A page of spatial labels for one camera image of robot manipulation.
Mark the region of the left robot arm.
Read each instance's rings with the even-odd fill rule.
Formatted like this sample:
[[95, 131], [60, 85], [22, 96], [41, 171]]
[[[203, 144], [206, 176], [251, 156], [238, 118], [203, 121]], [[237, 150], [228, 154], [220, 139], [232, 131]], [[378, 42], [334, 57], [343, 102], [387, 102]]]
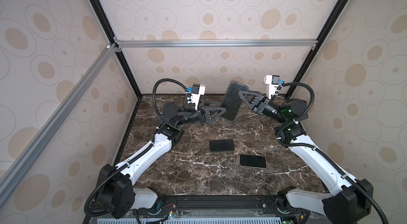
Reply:
[[161, 123], [152, 139], [126, 160], [115, 166], [107, 164], [100, 170], [96, 188], [85, 203], [85, 214], [90, 217], [110, 214], [120, 219], [131, 210], [154, 208], [159, 198], [157, 193], [151, 189], [135, 189], [137, 180], [181, 141], [184, 135], [182, 124], [211, 124], [225, 112], [226, 108], [211, 105], [202, 105], [188, 112], [174, 102], [164, 105], [159, 112]]

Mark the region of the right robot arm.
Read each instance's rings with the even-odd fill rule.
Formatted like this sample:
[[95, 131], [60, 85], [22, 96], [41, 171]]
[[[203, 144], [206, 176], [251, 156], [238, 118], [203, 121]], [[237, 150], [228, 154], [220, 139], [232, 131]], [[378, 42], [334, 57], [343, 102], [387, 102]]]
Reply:
[[355, 224], [368, 216], [374, 205], [373, 186], [346, 172], [307, 135], [300, 121], [307, 119], [315, 94], [308, 87], [310, 100], [292, 99], [284, 105], [257, 91], [238, 95], [257, 114], [278, 121], [277, 141], [302, 159], [326, 186], [326, 193], [286, 188], [279, 193], [284, 208], [302, 208], [327, 217], [333, 224]]

